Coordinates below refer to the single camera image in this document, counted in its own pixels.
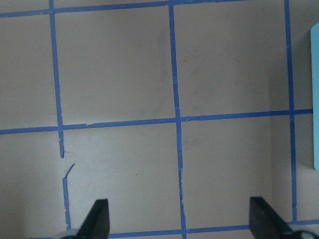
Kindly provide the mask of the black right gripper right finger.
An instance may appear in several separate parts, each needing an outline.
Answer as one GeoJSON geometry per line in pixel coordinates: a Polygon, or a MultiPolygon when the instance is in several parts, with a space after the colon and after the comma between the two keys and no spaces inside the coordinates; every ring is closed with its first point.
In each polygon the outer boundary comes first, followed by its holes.
{"type": "Polygon", "coordinates": [[[263,197],[250,197],[249,228],[255,239],[293,239],[294,232],[263,197]]]}

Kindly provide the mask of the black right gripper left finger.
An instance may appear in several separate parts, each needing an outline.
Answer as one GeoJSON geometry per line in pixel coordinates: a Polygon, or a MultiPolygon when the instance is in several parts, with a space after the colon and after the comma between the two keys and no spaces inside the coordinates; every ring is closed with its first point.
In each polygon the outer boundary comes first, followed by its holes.
{"type": "Polygon", "coordinates": [[[109,204],[98,199],[76,234],[77,239],[107,239],[110,233],[109,204]]]}

